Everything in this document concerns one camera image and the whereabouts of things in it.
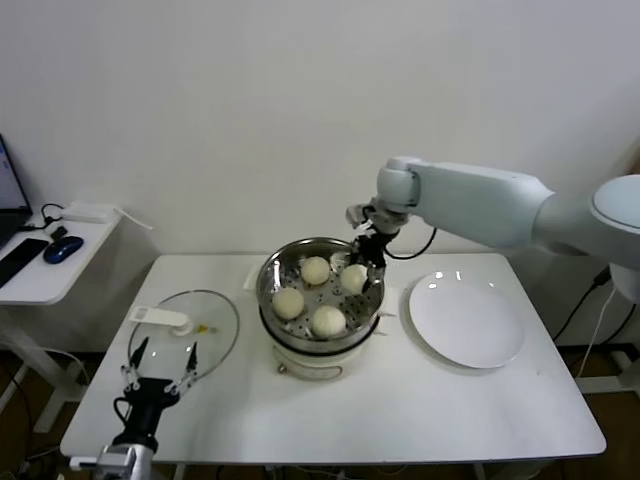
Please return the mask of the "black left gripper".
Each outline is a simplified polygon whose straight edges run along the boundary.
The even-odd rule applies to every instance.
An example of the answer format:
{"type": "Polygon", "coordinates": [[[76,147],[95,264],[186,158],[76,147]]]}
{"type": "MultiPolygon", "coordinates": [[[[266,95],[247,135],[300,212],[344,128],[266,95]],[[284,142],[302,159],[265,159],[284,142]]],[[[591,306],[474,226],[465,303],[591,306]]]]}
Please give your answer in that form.
{"type": "Polygon", "coordinates": [[[172,383],[166,379],[140,379],[138,367],[148,342],[149,337],[145,337],[129,356],[128,363],[121,367],[125,388],[123,395],[113,400],[113,409],[124,429],[113,439],[114,443],[156,443],[156,431],[164,410],[179,401],[179,395],[173,392],[187,392],[195,383],[198,342],[188,348],[189,357],[180,380],[172,383]]]}

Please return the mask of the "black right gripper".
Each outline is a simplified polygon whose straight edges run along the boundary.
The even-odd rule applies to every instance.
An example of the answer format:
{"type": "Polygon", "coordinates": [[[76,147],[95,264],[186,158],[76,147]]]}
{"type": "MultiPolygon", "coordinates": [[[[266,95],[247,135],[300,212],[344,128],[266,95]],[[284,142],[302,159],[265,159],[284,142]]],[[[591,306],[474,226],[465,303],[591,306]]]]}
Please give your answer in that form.
{"type": "Polygon", "coordinates": [[[366,277],[362,286],[365,294],[371,288],[384,283],[386,273],[385,248],[388,236],[379,232],[371,235],[360,235],[350,244],[349,265],[361,264],[366,267],[366,277]]]}

